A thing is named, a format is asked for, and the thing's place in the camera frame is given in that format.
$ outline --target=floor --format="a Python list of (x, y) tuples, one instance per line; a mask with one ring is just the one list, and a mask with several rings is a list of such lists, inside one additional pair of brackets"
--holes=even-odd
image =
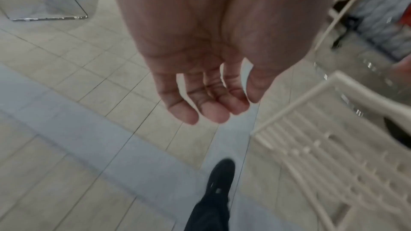
[[(356, 74), (358, 57), (375, 53), (357, 39), (331, 52), (328, 40), (248, 112), (189, 126), (164, 108), (115, 0), (79, 2), (89, 19), (11, 22), (0, 13), (1, 231), (182, 231), (225, 157), (237, 165), (232, 230), (322, 230), (250, 132), (322, 80), (314, 62)], [(245, 62), (243, 82), (250, 69)], [(369, 216), (355, 230), (387, 230), (381, 222)]]

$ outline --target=dark pants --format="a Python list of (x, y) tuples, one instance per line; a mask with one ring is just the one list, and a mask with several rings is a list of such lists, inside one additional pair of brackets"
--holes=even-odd
[(228, 198), (207, 194), (194, 207), (184, 231), (228, 231)]

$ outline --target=black shoe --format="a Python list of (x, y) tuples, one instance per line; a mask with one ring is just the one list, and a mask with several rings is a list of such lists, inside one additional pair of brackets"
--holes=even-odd
[(212, 170), (208, 178), (206, 194), (220, 193), (228, 196), (234, 179), (235, 163), (232, 159), (223, 159)]

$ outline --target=skin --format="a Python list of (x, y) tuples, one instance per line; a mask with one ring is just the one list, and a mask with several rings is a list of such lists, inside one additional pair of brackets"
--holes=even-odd
[[(216, 123), (257, 103), (281, 72), (311, 47), (333, 0), (118, 0), (167, 109), (187, 124)], [(247, 95), (243, 59), (253, 64)]]

